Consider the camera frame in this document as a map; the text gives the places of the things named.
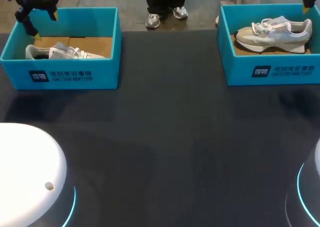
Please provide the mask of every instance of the logo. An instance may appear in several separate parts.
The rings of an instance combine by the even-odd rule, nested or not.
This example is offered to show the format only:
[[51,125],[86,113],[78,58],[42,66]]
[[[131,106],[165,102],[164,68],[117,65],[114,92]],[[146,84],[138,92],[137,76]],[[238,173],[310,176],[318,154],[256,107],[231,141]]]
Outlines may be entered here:
[[49,82],[48,76],[44,70],[30,70],[29,75],[33,82]]
[[270,65],[256,66],[253,70],[252,78],[267,77],[270,69]]

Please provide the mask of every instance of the yellow tip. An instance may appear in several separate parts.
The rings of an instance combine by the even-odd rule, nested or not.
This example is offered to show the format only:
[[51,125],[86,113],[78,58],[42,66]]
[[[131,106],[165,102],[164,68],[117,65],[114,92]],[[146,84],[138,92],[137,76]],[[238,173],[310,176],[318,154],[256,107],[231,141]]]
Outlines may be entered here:
[[305,7],[305,4],[302,3],[302,12],[305,15],[306,13],[308,13],[308,11],[310,10],[310,8]]
[[37,33],[33,38],[34,38],[35,40],[39,40],[39,41],[42,40],[39,33]]
[[54,17],[55,17],[55,21],[58,21],[58,11],[53,13]]

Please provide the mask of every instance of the silver sneaker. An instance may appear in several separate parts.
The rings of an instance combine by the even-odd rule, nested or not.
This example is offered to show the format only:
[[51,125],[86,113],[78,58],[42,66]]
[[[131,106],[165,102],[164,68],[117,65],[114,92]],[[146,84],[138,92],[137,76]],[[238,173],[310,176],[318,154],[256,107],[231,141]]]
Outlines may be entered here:
[[173,9],[173,15],[179,20],[185,20],[188,18],[188,12],[184,6]]
[[146,19],[145,26],[150,30],[155,30],[160,26],[160,15],[151,13]]

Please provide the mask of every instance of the concrete floor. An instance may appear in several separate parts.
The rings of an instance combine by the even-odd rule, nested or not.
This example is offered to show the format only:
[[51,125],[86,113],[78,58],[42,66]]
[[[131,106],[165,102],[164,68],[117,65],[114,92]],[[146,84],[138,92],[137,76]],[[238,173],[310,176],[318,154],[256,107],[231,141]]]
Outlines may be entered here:
[[[261,3],[301,3],[302,0],[261,0]],[[145,31],[148,16],[146,0],[60,0],[60,7],[118,7],[124,31]],[[218,0],[186,0],[189,12],[187,21],[170,16],[159,30],[201,30],[215,28],[219,11]],[[0,33],[9,33],[15,23],[15,1],[0,0]]]

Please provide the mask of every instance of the teal box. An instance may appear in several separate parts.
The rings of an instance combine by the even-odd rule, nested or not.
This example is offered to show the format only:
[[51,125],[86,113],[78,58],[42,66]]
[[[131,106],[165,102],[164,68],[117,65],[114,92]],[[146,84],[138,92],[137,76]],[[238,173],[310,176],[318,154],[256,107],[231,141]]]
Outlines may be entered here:
[[59,8],[57,22],[50,20],[46,11],[35,10],[29,16],[43,37],[112,37],[111,56],[25,59],[26,46],[33,44],[34,39],[26,35],[22,24],[16,23],[0,58],[16,90],[117,88],[122,42],[117,8]]
[[[312,21],[309,42],[312,54],[237,56],[230,34],[284,16],[290,21]],[[222,6],[217,36],[220,56],[229,86],[320,83],[320,13],[313,7],[303,15],[302,4],[253,4]]]

